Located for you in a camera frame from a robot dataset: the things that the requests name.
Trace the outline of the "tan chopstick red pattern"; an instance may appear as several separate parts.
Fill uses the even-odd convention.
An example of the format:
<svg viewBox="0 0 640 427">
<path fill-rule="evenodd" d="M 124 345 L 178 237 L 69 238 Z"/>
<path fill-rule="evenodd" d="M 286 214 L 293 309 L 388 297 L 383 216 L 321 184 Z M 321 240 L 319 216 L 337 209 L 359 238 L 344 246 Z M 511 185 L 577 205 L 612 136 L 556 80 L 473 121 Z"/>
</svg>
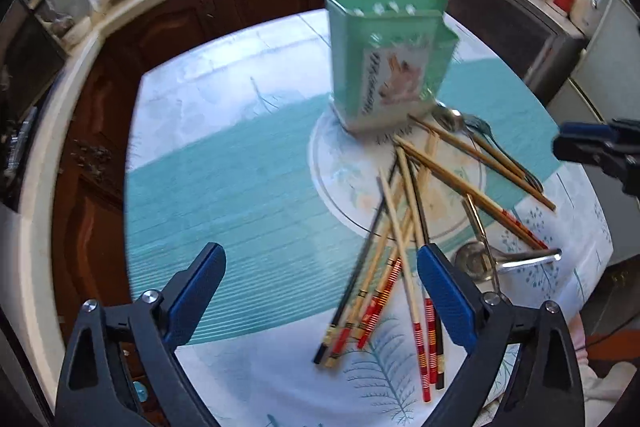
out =
<svg viewBox="0 0 640 427">
<path fill-rule="evenodd" d="M 414 163 L 414 156 L 411 155 L 407 149 L 404 150 L 409 163 Z M 401 176 L 397 152 L 394 157 L 392 167 L 390 167 L 390 176 L 393 177 L 396 175 Z M 396 204 L 400 202 L 405 202 L 407 204 L 402 176 L 397 193 L 398 195 L 394 199 L 394 202 Z M 333 365 L 328 367 L 328 369 L 331 369 L 331 367 L 336 365 L 337 360 L 342 356 L 342 352 L 344 351 L 349 338 L 357 333 L 358 325 L 369 306 L 370 300 L 375 292 L 375 288 L 378 286 L 378 281 L 381 279 L 381 275 L 383 273 L 378 273 L 378 266 L 382 263 L 383 254 L 385 253 L 387 244 L 387 236 L 390 232 L 392 232 L 392 226 L 389 223 L 384 223 L 382 216 L 382 221 L 378 226 L 378 231 L 375 233 L 373 245 L 366 261 L 366 265 L 360 274 L 355 291 L 352 293 L 352 300 L 348 306 L 348 309 L 352 310 L 349 317 L 349 319 L 352 320 L 352 323 L 346 323 L 345 320 L 341 321 L 341 325 L 345 326 L 345 329 L 342 331 L 342 338 L 338 341 L 338 345 L 330 350 L 330 362 L 333 362 Z"/>
</svg>

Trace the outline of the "teal patterned tablecloth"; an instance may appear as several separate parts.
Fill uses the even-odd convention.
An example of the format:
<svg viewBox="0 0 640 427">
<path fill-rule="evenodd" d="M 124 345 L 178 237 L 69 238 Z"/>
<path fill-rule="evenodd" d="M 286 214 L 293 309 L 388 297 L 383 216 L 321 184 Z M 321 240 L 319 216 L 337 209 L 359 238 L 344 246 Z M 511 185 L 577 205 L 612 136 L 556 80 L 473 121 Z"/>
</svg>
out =
<svg viewBox="0 0 640 427">
<path fill-rule="evenodd" d="M 585 170 L 552 155 L 556 124 L 522 81 L 463 25 L 438 98 L 488 121 L 501 145 L 544 181 L 555 212 L 461 151 L 437 161 L 514 213 L 562 259 L 503 275 L 513 303 L 585 305 L 613 244 Z M 189 345 L 176 354 L 221 426 L 421 426 L 409 307 L 399 281 L 362 350 L 334 369 L 312 364 L 352 272 L 393 161 L 390 137 L 358 140 L 330 106 L 326 12 L 237 32 L 141 80 L 126 173 L 132 294 L 162 288 L 208 242 L 226 273 Z"/>
</svg>

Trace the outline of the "green tableware holder box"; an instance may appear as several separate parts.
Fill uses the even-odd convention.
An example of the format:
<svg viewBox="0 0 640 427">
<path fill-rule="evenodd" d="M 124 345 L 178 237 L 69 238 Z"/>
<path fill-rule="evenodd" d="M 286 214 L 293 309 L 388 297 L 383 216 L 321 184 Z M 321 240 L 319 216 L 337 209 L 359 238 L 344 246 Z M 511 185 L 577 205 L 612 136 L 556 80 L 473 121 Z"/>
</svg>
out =
<svg viewBox="0 0 640 427">
<path fill-rule="evenodd" d="M 348 132 L 398 126 L 435 103 L 459 43 L 449 0 L 324 0 L 332 106 Z"/>
</svg>

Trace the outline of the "tan chopstick striped end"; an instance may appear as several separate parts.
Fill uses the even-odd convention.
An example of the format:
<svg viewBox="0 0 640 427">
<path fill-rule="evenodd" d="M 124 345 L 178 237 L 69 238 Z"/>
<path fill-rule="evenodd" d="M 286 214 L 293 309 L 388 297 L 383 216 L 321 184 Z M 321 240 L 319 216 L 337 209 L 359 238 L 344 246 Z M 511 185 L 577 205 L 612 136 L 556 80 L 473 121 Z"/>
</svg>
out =
<svg viewBox="0 0 640 427">
<path fill-rule="evenodd" d="M 412 225 L 411 217 L 407 215 L 407 210 L 404 218 L 401 222 L 401 231 L 405 233 L 406 247 L 410 245 L 410 239 L 412 239 Z M 397 246 L 393 248 L 390 253 L 390 257 L 387 258 L 385 269 L 381 275 L 381 279 L 378 281 L 378 286 L 375 288 L 372 299 L 366 312 L 363 314 L 360 321 L 355 337 L 357 338 L 357 348 L 362 350 L 366 343 L 370 340 L 370 337 L 378 325 L 381 314 L 390 298 L 390 293 L 394 287 L 394 284 L 398 277 L 401 275 L 400 259 L 398 256 Z"/>
</svg>

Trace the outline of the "pale chopstick red band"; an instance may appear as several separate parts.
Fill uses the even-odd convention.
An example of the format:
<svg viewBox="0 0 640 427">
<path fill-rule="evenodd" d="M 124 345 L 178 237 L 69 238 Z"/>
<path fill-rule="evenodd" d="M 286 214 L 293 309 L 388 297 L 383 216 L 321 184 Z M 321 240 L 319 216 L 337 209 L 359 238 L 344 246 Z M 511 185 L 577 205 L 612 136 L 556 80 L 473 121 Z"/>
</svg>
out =
<svg viewBox="0 0 640 427">
<path fill-rule="evenodd" d="M 419 192 L 416 191 L 416 181 L 414 181 L 413 172 L 405 150 L 402 147 L 397 146 L 396 152 L 402 182 L 405 187 L 408 205 L 407 215 L 411 217 L 413 239 L 414 243 L 416 243 L 416 251 L 419 251 L 419 249 L 426 243 L 418 206 Z M 424 345 L 424 356 L 422 359 L 424 360 L 426 367 L 426 387 L 434 386 L 437 381 L 435 311 L 431 298 L 427 296 L 421 282 L 419 282 L 419 289 L 416 291 L 416 295 L 411 297 L 411 306 L 413 306 L 416 311 L 423 310 L 424 326 L 420 333 L 422 334 L 422 341 Z"/>
</svg>

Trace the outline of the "steel ladle spoon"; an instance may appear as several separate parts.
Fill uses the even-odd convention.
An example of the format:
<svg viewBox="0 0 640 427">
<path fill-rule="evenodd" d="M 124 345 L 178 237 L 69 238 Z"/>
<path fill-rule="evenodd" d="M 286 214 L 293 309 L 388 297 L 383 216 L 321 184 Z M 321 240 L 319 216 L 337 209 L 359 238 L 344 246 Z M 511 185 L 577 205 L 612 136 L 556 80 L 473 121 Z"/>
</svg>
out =
<svg viewBox="0 0 640 427">
<path fill-rule="evenodd" d="M 480 241 L 473 241 L 458 248 L 454 254 L 454 265 L 474 282 L 487 282 L 494 274 L 560 261 L 561 258 L 562 251 L 559 248 L 505 253 L 493 246 L 486 248 Z"/>
</svg>

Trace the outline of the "steel spoon near holder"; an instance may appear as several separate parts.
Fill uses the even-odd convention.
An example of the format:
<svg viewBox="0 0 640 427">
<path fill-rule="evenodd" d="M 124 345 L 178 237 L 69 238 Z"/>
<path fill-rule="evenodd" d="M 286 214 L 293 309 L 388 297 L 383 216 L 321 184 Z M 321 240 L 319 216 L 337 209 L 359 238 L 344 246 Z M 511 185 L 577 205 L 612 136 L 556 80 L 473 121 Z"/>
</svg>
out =
<svg viewBox="0 0 640 427">
<path fill-rule="evenodd" d="M 458 134 L 468 130 L 462 114 L 458 110 L 445 106 L 442 102 L 436 101 L 434 103 L 432 116 L 433 120 L 450 134 Z"/>
</svg>

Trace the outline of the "pale chopstick red tip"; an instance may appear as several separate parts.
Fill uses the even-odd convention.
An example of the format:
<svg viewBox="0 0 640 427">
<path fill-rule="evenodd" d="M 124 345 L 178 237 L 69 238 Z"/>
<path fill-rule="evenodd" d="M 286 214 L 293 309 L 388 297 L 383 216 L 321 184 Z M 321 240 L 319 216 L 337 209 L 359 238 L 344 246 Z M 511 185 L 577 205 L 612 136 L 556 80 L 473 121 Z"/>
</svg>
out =
<svg viewBox="0 0 640 427">
<path fill-rule="evenodd" d="M 410 320 L 413 329 L 413 338 L 414 342 L 416 343 L 416 355 L 418 356 L 422 397 L 425 403 L 429 403 L 431 401 L 431 384 L 430 379 L 428 378 L 426 348 L 424 343 L 422 325 L 419 317 L 418 302 L 416 301 L 416 289 L 414 288 L 413 277 L 410 270 L 410 263 L 406 252 L 406 242 L 401 232 L 400 221 L 398 219 L 397 210 L 394 205 L 392 190 L 390 190 L 390 184 L 383 174 L 380 174 L 380 186 L 386 206 L 388 219 L 390 219 L 390 224 L 392 225 L 392 231 L 397 245 L 398 256 L 400 259 L 402 280 L 404 280 L 405 284 Z"/>
</svg>

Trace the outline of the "gold handled small spoon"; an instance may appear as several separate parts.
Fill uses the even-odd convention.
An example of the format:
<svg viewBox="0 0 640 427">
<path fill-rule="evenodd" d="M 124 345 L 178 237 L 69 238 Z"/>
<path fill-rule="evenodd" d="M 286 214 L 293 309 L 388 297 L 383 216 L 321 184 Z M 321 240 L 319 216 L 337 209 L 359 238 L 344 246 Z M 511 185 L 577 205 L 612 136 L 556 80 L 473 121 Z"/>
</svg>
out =
<svg viewBox="0 0 640 427">
<path fill-rule="evenodd" d="M 465 194 L 463 196 L 462 205 L 464 207 L 465 213 L 468 215 L 471 227 L 474 231 L 476 239 L 478 242 L 483 245 L 483 265 L 485 270 L 490 273 L 490 280 L 492 288 L 494 292 L 498 295 L 501 294 L 501 287 L 498 278 L 497 265 L 495 258 L 492 257 L 490 252 L 490 245 L 487 239 L 486 231 L 483 225 L 483 222 L 480 220 L 480 215 L 475 207 L 472 196 L 469 194 Z"/>
</svg>

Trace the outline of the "wooden handled utensil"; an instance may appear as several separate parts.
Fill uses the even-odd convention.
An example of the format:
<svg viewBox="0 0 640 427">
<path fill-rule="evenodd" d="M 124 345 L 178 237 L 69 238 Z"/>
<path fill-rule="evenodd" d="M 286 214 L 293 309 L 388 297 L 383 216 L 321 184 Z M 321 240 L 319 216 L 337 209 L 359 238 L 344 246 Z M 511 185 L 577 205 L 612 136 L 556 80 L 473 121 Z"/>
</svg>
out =
<svg viewBox="0 0 640 427">
<path fill-rule="evenodd" d="M 491 158 L 485 153 L 477 151 L 468 143 L 456 138 L 453 134 L 450 134 L 450 132 L 446 132 L 446 130 L 444 129 L 439 129 L 432 124 L 421 121 L 418 117 L 410 115 L 409 120 L 418 125 L 420 128 L 426 130 L 427 132 L 433 132 L 433 134 L 439 136 L 439 138 L 442 138 L 442 140 L 450 144 L 450 146 L 454 146 L 456 149 L 463 151 L 465 154 L 468 154 L 472 156 L 472 158 L 475 158 L 477 161 L 485 164 L 487 167 L 498 173 L 504 179 L 508 179 L 511 184 L 514 184 L 514 186 L 519 187 L 530 196 L 533 196 L 535 200 L 537 200 L 541 204 L 544 204 L 544 206 L 549 208 L 549 210 L 552 210 L 552 212 L 555 211 L 555 204 L 551 200 L 549 200 L 547 196 L 544 196 L 540 191 L 537 191 L 526 184 L 523 178 L 516 176 L 511 172 L 511 170 L 507 169 L 498 161 L 496 161 L 495 158 Z"/>
</svg>

